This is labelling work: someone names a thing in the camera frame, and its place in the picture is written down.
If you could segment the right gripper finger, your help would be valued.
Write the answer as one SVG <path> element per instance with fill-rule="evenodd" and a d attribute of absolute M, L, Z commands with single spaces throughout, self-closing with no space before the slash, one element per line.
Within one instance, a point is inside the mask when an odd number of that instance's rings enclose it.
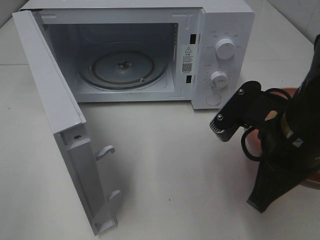
<path fill-rule="evenodd" d="M 263 213 L 274 200 L 275 196 L 273 194 L 267 192 L 252 192 L 246 202 L 259 213 Z"/>
<path fill-rule="evenodd" d="M 227 142 L 243 124 L 245 112 L 261 93 L 261 84 L 247 81 L 233 94 L 209 123 L 210 129 L 222 142 Z"/>

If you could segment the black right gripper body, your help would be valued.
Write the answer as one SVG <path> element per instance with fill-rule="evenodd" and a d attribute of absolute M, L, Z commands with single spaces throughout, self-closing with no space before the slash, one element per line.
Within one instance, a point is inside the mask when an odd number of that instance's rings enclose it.
<path fill-rule="evenodd" d="M 271 110 L 277 116 L 265 121 Z M 243 121 L 251 126 L 243 136 L 258 130 L 262 150 L 259 157 L 245 153 L 259 162 L 252 192 L 273 194 L 275 201 L 319 171 L 319 88 L 300 87 L 289 99 L 261 91 Z"/>

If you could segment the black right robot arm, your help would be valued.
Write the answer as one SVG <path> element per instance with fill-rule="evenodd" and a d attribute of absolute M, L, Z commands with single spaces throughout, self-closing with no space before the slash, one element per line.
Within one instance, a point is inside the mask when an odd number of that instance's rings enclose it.
<path fill-rule="evenodd" d="M 210 122 L 227 142 L 244 127 L 241 147 L 259 167 L 247 202 L 260 213 L 320 169 L 320 41 L 310 70 L 293 95 L 244 83 Z"/>

